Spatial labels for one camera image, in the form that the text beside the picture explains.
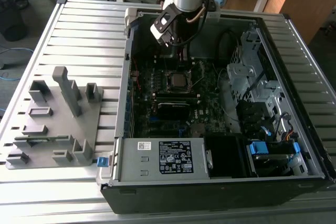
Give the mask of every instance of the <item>blue latch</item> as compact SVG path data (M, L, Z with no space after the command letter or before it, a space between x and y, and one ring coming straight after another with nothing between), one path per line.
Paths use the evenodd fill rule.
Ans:
M250 144L251 154L268 154L266 142L255 141Z
M299 152L301 152L299 143L294 142L294 143L293 143L293 147L294 147L295 153L299 153Z
M97 167L109 167L109 158L108 157L98 157Z

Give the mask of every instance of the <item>motherboard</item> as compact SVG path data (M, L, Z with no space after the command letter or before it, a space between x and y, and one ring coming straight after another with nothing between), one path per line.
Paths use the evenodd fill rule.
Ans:
M177 67L164 57L132 58L134 137L203 137L225 132L218 70L192 58Z

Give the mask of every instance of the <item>aluminum extrusion table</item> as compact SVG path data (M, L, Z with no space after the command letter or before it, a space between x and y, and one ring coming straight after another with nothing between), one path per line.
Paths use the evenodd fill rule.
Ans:
M13 136L30 98L33 80L50 86L52 70L66 66L79 86L95 82L104 88L94 156L113 149L125 35L124 14L128 7L158 8L156 5L67 0L58 3L42 34L0 125L0 218L14 217L21 223L112 222L158 223L223 220L272 214L336 210L336 190L331 187L302 195L278 207L227 211L178 212L163 215L116 215L96 184L96 164L88 167L7 170L5 161ZM225 14L260 16L307 108L311 120L335 160L336 95L302 42L291 20L282 15L225 11Z

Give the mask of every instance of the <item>power supply label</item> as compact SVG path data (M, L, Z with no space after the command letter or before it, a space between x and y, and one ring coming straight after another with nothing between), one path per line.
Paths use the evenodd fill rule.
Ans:
M190 141L159 142L161 174L194 173Z

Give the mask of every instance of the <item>barcode label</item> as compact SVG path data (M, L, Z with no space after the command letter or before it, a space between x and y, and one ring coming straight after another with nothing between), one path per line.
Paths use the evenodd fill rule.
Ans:
M147 150L150 151L152 149L152 142L138 142L138 151Z

